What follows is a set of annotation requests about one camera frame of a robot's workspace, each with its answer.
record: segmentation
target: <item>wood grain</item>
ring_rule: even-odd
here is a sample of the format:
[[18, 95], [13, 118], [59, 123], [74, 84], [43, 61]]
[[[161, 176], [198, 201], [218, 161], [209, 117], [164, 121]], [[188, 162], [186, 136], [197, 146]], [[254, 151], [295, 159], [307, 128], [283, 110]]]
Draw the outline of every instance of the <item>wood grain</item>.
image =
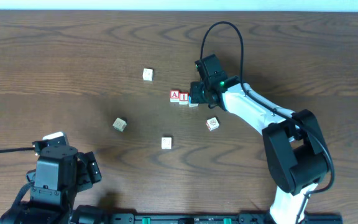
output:
[[[94, 151], [103, 181], [79, 204], [138, 212], [268, 210], [275, 184], [262, 138], [238, 117], [168, 101], [198, 78], [201, 39], [217, 21], [244, 36], [244, 78], [261, 94], [319, 119], [337, 171], [309, 212], [358, 223], [358, 14], [297, 12], [0, 11], [0, 149], [27, 147], [64, 130]], [[233, 30], [211, 32], [216, 53], [238, 73]], [[155, 80], [144, 82], [142, 69]], [[206, 119], [217, 116], [209, 132]], [[128, 119], [123, 133], [111, 125]], [[162, 151], [160, 138], [173, 136]], [[34, 169], [30, 152], [0, 155], [0, 216]]]

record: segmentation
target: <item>small cube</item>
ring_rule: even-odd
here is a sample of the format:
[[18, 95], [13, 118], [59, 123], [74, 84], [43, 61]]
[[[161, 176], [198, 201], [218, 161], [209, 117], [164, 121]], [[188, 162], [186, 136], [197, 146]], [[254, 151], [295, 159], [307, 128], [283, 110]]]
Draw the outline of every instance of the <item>small cube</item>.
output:
[[171, 90], [171, 103], [179, 102], [179, 90]]
[[172, 148], [172, 138], [171, 137], [162, 137], [161, 138], [161, 148], [162, 149], [171, 149]]
[[179, 93], [179, 104], [187, 105], [189, 102], [189, 93]]
[[189, 96], [189, 107], [196, 107], [198, 106], [198, 103], [191, 103], [191, 97]]
[[143, 69], [143, 80], [153, 81], [153, 70], [149, 68]]
[[112, 126], [118, 131], [123, 132], [124, 128], [127, 126], [127, 123], [123, 119], [117, 118]]
[[219, 122], [216, 118], [211, 118], [206, 121], [206, 125], [210, 131], [219, 127]]

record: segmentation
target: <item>black mounting rail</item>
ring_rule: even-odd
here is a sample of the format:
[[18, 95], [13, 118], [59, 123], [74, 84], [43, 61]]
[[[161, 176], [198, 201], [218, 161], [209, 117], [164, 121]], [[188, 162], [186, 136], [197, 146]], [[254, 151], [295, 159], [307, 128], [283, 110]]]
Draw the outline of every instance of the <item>black mounting rail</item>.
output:
[[[80, 205], [71, 224], [275, 224], [268, 213], [246, 212], [238, 215], [107, 215], [100, 208]], [[305, 215], [301, 224], [343, 224], [340, 215]]]

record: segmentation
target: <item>black cable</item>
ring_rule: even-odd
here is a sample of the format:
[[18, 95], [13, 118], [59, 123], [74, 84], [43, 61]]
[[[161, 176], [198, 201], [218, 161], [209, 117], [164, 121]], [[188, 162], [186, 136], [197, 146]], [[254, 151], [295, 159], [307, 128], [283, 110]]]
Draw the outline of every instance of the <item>black cable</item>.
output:
[[30, 151], [30, 150], [34, 150], [34, 148], [33, 147], [23, 147], [23, 148], [17, 148], [17, 149], [1, 149], [0, 153]]
[[17, 193], [17, 196], [15, 198], [15, 201], [13, 201], [12, 207], [18, 206], [20, 202], [22, 201], [23, 197], [26, 195], [26, 193], [30, 190], [30, 188], [34, 186], [34, 181], [26, 183]]
[[298, 126], [301, 130], [306, 132], [309, 137], [312, 137], [314, 140], [316, 140], [317, 143], [320, 145], [320, 147], [323, 149], [324, 157], [327, 160], [327, 163], [328, 163], [328, 166], [329, 166], [328, 169], [331, 171], [331, 178], [329, 180], [328, 185], [323, 187], [322, 189], [312, 190], [312, 191], [309, 191], [309, 192], [305, 193], [305, 197], [304, 197], [304, 199], [302, 201], [300, 211], [298, 212], [298, 215], [297, 215], [297, 218], [296, 218], [296, 224], [297, 224], [298, 221], [299, 221], [300, 215], [302, 214], [302, 211], [305, 209], [306, 201], [310, 198], [310, 195], [325, 192], [325, 191], [329, 190], [334, 185], [335, 169], [334, 169], [333, 160], [332, 160], [331, 155], [330, 155], [330, 153], [328, 151], [328, 148], [325, 146], [325, 144], [322, 143], [322, 141], [317, 137], [317, 135], [315, 134], [315, 132], [311, 128], [309, 128], [309, 127], [301, 124], [300, 122], [294, 120], [293, 118], [290, 118], [287, 115], [279, 112], [276, 108], [269, 107], [268, 105], [266, 105], [265, 103], [261, 102], [259, 99], [254, 97], [250, 93], [250, 91], [247, 91], [245, 89], [245, 87], [243, 85], [244, 82], [243, 82], [243, 79], [242, 79], [242, 68], [243, 68], [243, 63], [244, 63], [244, 44], [243, 44], [241, 33], [240, 33], [239, 29], [234, 24], [232, 24], [231, 22], [221, 21], [221, 22], [214, 23], [208, 29], [208, 31], [205, 33], [205, 36], [203, 38], [203, 43], [201, 44], [200, 60], [203, 59], [204, 44], [205, 44], [205, 40], [206, 40], [207, 35], [209, 34], [209, 32], [211, 31], [211, 29], [213, 27], [215, 27], [216, 25], [219, 25], [219, 24], [227, 24], [227, 25], [231, 26], [237, 32], [237, 34], [238, 34], [238, 36], [240, 38], [241, 58], [240, 58], [240, 74], [239, 74], [239, 78], [240, 78], [240, 83], [242, 84], [241, 88], [242, 88], [242, 91], [244, 92], [244, 96], [245, 97], [248, 96], [249, 98], [251, 98], [252, 100], [257, 102], [258, 104], [262, 105], [263, 107], [265, 107], [266, 109], [268, 109], [272, 113], [277, 114], [277, 115], [281, 116], [282, 118], [286, 119], [287, 121], [291, 122], [292, 124]]

